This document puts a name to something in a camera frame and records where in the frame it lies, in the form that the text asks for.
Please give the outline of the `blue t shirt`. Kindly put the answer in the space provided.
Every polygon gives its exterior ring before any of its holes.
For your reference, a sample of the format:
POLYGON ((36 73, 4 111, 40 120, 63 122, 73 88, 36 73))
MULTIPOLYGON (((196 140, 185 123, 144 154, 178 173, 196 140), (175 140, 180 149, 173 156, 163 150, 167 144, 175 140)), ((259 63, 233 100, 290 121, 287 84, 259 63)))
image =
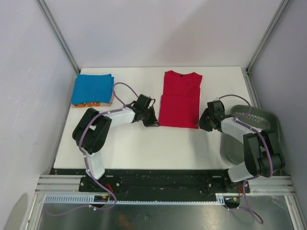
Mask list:
POLYGON ((78 74, 72 93, 73 105, 82 103, 110 103, 114 86, 114 77, 106 75, 78 74))

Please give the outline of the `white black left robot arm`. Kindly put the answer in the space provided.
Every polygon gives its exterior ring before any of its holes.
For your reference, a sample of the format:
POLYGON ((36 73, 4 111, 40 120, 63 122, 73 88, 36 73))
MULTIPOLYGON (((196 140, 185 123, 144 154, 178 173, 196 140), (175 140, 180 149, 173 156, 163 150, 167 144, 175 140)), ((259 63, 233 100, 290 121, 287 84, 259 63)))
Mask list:
POLYGON ((108 132, 123 124, 142 122, 145 127, 159 126, 154 111, 155 99, 140 94, 136 101, 122 108, 100 112, 94 108, 86 110, 72 133, 79 150, 83 154, 86 173, 91 177, 89 186, 102 191, 106 186, 105 167, 102 153, 108 132))

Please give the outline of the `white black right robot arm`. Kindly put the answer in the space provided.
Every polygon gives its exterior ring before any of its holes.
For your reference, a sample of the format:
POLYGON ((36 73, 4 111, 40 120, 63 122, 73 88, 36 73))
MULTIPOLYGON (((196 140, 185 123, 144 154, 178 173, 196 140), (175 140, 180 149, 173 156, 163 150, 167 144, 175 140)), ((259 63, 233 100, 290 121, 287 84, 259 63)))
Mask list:
POLYGON ((243 144, 244 161, 227 170, 228 176, 221 180, 226 192, 233 192, 243 180, 272 177, 275 171, 285 167, 285 159, 273 129, 260 129, 240 120, 252 114, 254 107, 248 104, 247 111, 231 115, 225 113, 221 100, 207 103, 197 126, 207 132, 217 130, 229 135, 243 144))

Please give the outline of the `red t shirt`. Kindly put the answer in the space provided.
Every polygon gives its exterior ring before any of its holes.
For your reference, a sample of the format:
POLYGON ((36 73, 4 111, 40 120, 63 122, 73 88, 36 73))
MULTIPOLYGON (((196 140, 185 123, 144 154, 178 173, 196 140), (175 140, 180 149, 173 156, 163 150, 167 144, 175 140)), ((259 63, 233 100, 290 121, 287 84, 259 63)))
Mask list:
POLYGON ((158 122, 165 127, 197 129, 202 75, 165 72, 158 122))

